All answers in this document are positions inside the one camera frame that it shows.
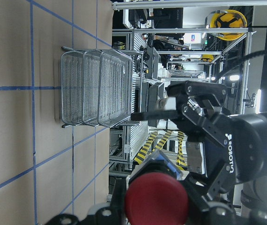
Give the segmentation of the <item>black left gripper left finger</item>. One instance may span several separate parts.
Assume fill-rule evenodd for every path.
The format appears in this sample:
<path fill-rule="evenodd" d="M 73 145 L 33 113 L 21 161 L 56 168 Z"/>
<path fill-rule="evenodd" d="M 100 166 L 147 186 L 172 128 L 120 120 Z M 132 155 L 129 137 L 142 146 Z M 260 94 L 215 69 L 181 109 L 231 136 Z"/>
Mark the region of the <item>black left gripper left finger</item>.
<path fill-rule="evenodd" d="M 72 214 L 59 214 L 50 219 L 46 225 L 122 225 L 124 208 L 112 203 L 100 203 L 92 206 L 83 220 Z"/>

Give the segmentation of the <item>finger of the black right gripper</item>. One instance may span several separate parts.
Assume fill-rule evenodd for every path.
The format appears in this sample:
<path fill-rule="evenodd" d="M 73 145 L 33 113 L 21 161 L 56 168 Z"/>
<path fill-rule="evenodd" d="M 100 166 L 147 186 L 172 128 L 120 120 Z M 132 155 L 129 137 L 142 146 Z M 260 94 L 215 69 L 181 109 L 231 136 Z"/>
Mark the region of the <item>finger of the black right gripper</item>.
<path fill-rule="evenodd" d="M 150 112 L 134 112 L 131 114 L 131 120 L 162 120 L 162 119 L 178 119 L 182 115 L 177 110 L 167 111 L 150 111 Z"/>

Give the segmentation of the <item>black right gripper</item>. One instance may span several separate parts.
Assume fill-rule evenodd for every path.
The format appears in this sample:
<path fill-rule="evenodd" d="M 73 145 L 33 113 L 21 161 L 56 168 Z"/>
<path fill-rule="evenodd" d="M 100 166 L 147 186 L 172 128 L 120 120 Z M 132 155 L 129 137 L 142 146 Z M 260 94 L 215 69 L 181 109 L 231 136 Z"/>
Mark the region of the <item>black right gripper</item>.
<path fill-rule="evenodd" d="M 225 116 L 221 114 L 227 87 L 211 82 L 184 81 L 166 88 L 180 110 L 180 130 L 188 136 L 192 159 L 200 144 L 200 166 L 188 163 L 186 182 L 199 182 L 209 191 L 226 193 L 234 185 L 267 176 L 267 112 Z M 187 104 L 192 98 L 211 118 L 202 117 Z"/>

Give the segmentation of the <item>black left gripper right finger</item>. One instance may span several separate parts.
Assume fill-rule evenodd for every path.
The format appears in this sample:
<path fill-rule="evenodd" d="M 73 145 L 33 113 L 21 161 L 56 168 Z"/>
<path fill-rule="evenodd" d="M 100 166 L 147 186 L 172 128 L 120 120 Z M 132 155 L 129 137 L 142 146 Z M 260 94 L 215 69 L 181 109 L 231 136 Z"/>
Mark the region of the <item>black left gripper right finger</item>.
<path fill-rule="evenodd" d="M 227 204 L 207 196 L 205 186 L 199 186 L 189 173 L 182 181 L 188 194 L 187 225 L 235 225 L 235 212 Z"/>

